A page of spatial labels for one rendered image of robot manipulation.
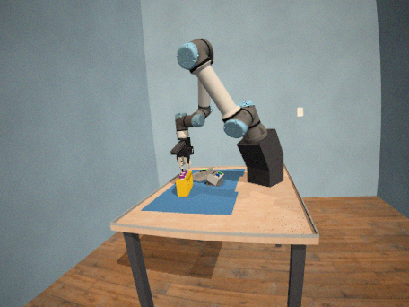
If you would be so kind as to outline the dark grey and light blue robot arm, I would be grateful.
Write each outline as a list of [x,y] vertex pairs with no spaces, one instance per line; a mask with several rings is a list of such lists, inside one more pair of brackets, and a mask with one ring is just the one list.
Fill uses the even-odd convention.
[[205,119],[213,111],[210,104],[210,98],[212,98],[222,114],[223,129],[228,136],[243,137],[247,144],[264,139],[267,136],[267,130],[260,122],[253,101],[243,101],[235,105],[212,69],[213,47],[211,43],[206,39],[195,39],[185,44],[179,47],[177,59],[182,68],[189,70],[198,78],[198,110],[188,116],[187,113],[175,115],[177,137],[189,137],[189,127],[202,127],[205,124]]

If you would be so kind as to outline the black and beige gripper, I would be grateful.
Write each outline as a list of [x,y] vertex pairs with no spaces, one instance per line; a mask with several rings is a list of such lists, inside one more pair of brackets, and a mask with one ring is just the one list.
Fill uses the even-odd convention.
[[[183,140],[181,140],[181,139],[183,139]],[[187,139],[187,140],[184,140],[184,139]],[[177,154],[178,164],[179,164],[179,167],[180,167],[180,169],[182,171],[183,171],[183,166],[186,165],[186,171],[188,172],[189,166],[192,164],[192,162],[189,161],[189,159],[190,159],[190,155],[194,154],[194,152],[192,153],[192,149],[194,149],[194,148],[193,148],[193,146],[191,146],[190,137],[178,138],[178,140],[186,142],[184,147]],[[186,158],[184,159],[183,156],[186,157]]]

